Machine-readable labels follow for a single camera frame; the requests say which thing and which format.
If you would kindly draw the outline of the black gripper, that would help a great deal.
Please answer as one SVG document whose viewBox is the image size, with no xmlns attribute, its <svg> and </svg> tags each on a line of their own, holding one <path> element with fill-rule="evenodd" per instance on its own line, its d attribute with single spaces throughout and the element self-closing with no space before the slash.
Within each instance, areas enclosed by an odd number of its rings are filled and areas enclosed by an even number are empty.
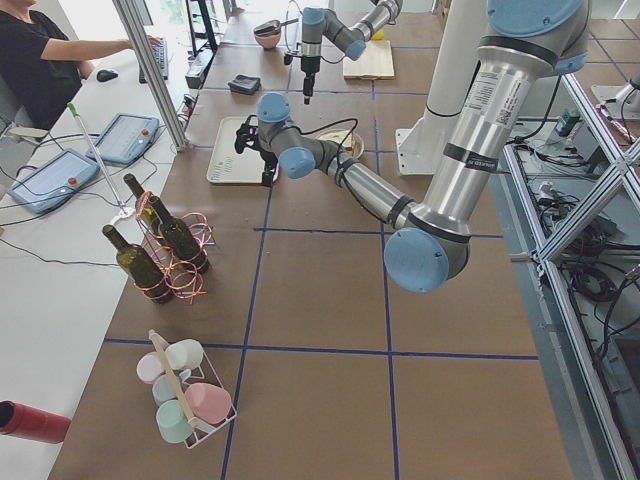
<svg viewBox="0 0 640 480">
<path fill-rule="evenodd" d="M 301 70 L 305 75 L 303 86 L 303 101 L 305 104 L 309 104 L 313 96 L 313 84 L 315 81 L 315 75 L 320 70 L 320 57 L 286 53 L 284 55 L 284 64 L 290 65 L 293 62 L 294 58 L 300 59 Z"/>
<path fill-rule="evenodd" d="M 276 179 L 276 173 L 278 169 L 277 156 L 273 152 L 261 150 L 260 157 L 264 162 L 261 184 L 263 186 L 272 186 Z"/>
</svg>

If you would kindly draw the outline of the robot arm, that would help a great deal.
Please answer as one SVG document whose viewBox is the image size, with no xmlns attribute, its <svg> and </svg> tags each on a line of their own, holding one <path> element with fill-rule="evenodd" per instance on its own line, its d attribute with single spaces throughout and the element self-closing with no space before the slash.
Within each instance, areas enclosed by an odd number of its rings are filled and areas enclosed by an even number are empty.
<svg viewBox="0 0 640 480">
<path fill-rule="evenodd" d="M 424 199 L 412 200 L 333 141 L 306 137 L 288 100 L 264 94 L 257 108 L 260 152 L 297 179 L 320 170 L 394 232 L 384 250 L 393 281 L 430 292 L 469 258 L 469 219 L 535 81 L 581 69 L 586 1 L 490 1 L 476 51 L 478 70 Z"/>
<path fill-rule="evenodd" d="M 300 59 L 304 73 L 303 100 L 308 105 L 314 94 L 315 76 L 320 71 L 322 41 L 332 43 L 347 58 L 358 60 L 366 49 L 366 43 L 385 25 L 393 23 L 401 13 L 401 0 L 373 1 L 374 8 L 352 27 L 344 24 L 337 14 L 328 8 L 305 7 L 302 10 L 301 42 L 286 58 Z"/>
</svg>

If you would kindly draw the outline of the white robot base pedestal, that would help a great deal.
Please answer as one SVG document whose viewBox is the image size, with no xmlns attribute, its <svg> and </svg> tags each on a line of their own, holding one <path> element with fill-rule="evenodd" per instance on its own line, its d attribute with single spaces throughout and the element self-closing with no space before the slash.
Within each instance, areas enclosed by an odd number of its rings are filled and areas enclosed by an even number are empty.
<svg viewBox="0 0 640 480">
<path fill-rule="evenodd" d="M 477 47 L 487 27 L 487 3 L 452 1 L 423 116 L 396 131 L 399 172 L 432 175 L 460 117 L 479 65 Z"/>
</svg>

